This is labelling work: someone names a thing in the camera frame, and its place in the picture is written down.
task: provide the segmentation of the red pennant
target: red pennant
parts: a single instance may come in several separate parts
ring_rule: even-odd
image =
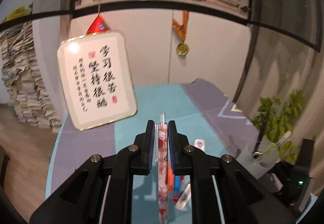
[[[104,19],[100,15],[98,15],[91,26],[88,28],[86,34],[88,35],[96,32],[105,32],[107,30],[110,30],[110,28],[108,27]]]

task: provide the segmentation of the pink plaid pen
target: pink plaid pen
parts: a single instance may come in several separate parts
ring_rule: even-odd
[[[167,221],[167,124],[165,113],[160,114],[158,125],[158,194],[159,219],[162,224]]]

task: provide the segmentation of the wooden floor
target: wooden floor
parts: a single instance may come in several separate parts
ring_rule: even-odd
[[[18,122],[14,111],[0,105],[0,145],[10,161],[4,192],[22,217],[31,214],[45,200],[45,186],[57,134]]]

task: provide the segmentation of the orange marker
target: orange marker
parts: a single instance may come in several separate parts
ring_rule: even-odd
[[[173,185],[174,185],[174,174],[172,173],[171,163],[168,162],[167,167],[168,173],[167,173],[167,187],[169,193],[173,191]]]

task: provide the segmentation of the table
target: table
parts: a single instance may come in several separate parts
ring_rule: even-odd
[[[132,144],[137,134],[145,132],[147,121],[159,121],[163,111],[167,121],[175,120],[177,131],[186,135],[191,144],[195,139],[205,140],[205,152],[209,155],[235,157],[258,136],[257,129],[233,103],[203,79],[135,88],[135,95],[138,112],[127,119],[78,131],[71,119],[65,118],[51,157],[46,198],[91,155],[110,156]],[[157,175],[157,166],[153,165],[150,175],[134,176],[133,224],[159,224]],[[179,211],[170,201],[168,223],[191,223],[191,204]]]

